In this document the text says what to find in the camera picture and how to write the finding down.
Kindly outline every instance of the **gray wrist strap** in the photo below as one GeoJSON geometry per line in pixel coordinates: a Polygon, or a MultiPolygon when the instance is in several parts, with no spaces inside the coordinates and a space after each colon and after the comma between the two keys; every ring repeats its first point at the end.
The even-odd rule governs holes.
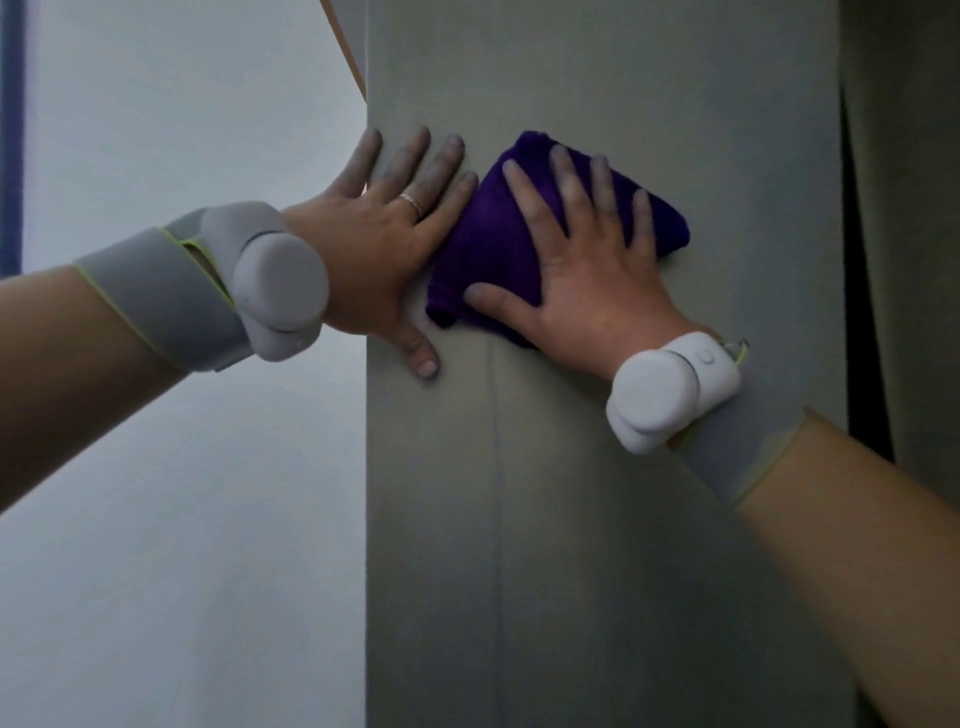
{"type": "Polygon", "coordinates": [[[728,505],[736,505],[766,475],[804,422],[792,393],[777,384],[751,351],[736,397],[686,433],[681,460],[728,505]]]}
{"type": "MultiPolygon", "coordinates": [[[[184,223],[195,224],[201,214],[198,210],[172,226],[186,233],[184,223]]],[[[85,255],[75,265],[140,337],[175,366],[219,371],[252,354],[227,294],[167,232],[143,231],[85,255]]]]}

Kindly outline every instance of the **finger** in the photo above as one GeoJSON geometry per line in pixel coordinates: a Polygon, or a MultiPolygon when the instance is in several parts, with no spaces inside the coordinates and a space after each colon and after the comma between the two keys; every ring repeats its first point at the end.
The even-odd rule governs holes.
{"type": "Polygon", "coordinates": [[[446,240],[476,188],[476,172],[465,172],[433,214],[427,215],[423,222],[417,225],[417,255],[420,258],[418,267],[425,263],[446,240]]]}
{"type": "Polygon", "coordinates": [[[485,316],[506,324],[532,343],[537,343],[540,310],[517,294],[491,283],[474,283],[464,292],[464,301],[485,316]]]}
{"type": "Polygon", "coordinates": [[[584,189],[577,170],[573,166],[570,153],[562,144],[550,150],[550,166],[553,176],[560,189],[560,198],[564,202],[566,228],[570,231],[570,239],[576,237],[577,232],[588,231],[593,227],[593,204],[584,189]]]}
{"type": "Polygon", "coordinates": [[[623,228],[616,211],[616,194],[613,192],[613,173],[610,163],[603,155],[590,160],[590,176],[593,178],[593,204],[596,206],[597,220],[605,233],[612,237],[617,245],[623,246],[623,228]]]}
{"type": "Polygon", "coordinates": [[[657,260],[654,215],[650,208],[650,195],[645,189],[639,189],[634,194],[634,241],[630,245],[630,251],[645,263],[654,263],[657,260]]]}
{"type": "Polygon", "coordinates": [[[367,129],[360,137],[353,154],[337,179],[326,189],[324,194],[339,197],[359,197],[370,178],[370,172],[376,163],[376,158],[383,148],[383,136],[376,129],[367,129]]]}
{"type": "Polygon", "coordinates": [[[395,198],[414,176],[417,165],[420,164],[429,146],[430,130],[420,127],[403,145],[403,149],[394,155],[383,177],[370,185],[367,194],[373,195],[384,203],[395,198]]]}
{"type": "Polygon", "coordinates": [[[460,167],[460,162],[464,160],[464,151],[464,140],[458,134],[448,136],[440,152],[427,166],[426,172],[419,180],[403,190],[417,201],[420,210],[406,200],[394,200],[390,203],[391,207],[395,207],[398,214],[409,218],[411,224],[417,223],[420,220],[420,212],[424,215],[428,214],[444,193],[446,186],[450,184],[450,180],[460,167]]]}
{"type": "Polygon", "coordinates": [[[440,371],[440,357],[423,333],[407,319],[400,319],[383,338],[400,350],[407,366],[421,379],[432,379],[440,371]]]}
{"type": "Polygon", "coordinates": [[[504,162],[503,176],[530,229],[534,247],[540,256],[540,265],[550,262],[563,252],[569,242],[557,218],[553,216],[553,210],[543,201],[527,173],[512,159],[504,162]]]}

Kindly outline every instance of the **right hand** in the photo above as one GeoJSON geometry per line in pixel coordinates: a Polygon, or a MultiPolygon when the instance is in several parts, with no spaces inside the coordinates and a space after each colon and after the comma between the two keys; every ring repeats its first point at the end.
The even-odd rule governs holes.
{"type": "Polygon", "coordinates": [[[489,283],[474,283],[465,300],[524,336],[558,364],[612,381],[635,353],[659,349],[691,331],[707,331],[670,301],[657,270],[647,193],[634,197],[634,240],[627,248],[606,158],[591,162],[590,201],[565,147],[550,162],[564,201],[570,236],[514,161],[503,174],[540,258],[543,305],[489,283]]]}

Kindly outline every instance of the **microfiber cloth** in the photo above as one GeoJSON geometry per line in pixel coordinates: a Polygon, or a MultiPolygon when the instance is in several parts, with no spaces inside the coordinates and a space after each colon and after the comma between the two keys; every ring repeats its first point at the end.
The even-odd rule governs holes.
{"type": "MultiPolygon", "coordinates": [[[[521,347],[533,348],[525,338],[494,319],[473,310],[464,302],[464,291],[472,283],[494,283],[516,293],[530,305],[542,303],[540,264],[530,231],[503,176],[503,163],[514,159],[527,173],[542,198],[567,232],[560,191],[550,169],[550,150],[557,144],[545,133],[524,132],[513,147],[496,161],[493,169],[473,193],[446,245],[437,255],[427,288],[426,313],[435,324],[449,328],[464,321],[495,331],[521,347]]],[[[573,166],[592,198],[590,159],[569,150],[573,166]]],[[[616,207],[623,235],[630,245],[634,236],[634,193],[640,185],[613,172],[616,207]]],[[[657,256],[673,253],[690,241],[683,216],[659,197],[650,195],[657,256]]]]}

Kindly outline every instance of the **left hand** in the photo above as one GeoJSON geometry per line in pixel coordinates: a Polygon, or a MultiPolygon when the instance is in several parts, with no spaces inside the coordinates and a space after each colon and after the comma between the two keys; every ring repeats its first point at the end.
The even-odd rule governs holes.
{"type": "Polygon", "coordinates": [[[282,214],[290,231],[324,260],[330,279],[324,322],[347,333],[386,339],[418,376],[429,379],[440,370],[440,358],[403,315],[403,291],[460,218],[477,176],[462,175],[437,205],[464,159],[464,141],[452,134],[423,176],[410,183],[430,146],[430,132],[422,127],[364,191],[382,146],[380,132],[367,129],[333,184],[282,214]],[[420,210],[400,193],[416,200],[420,210]]]}

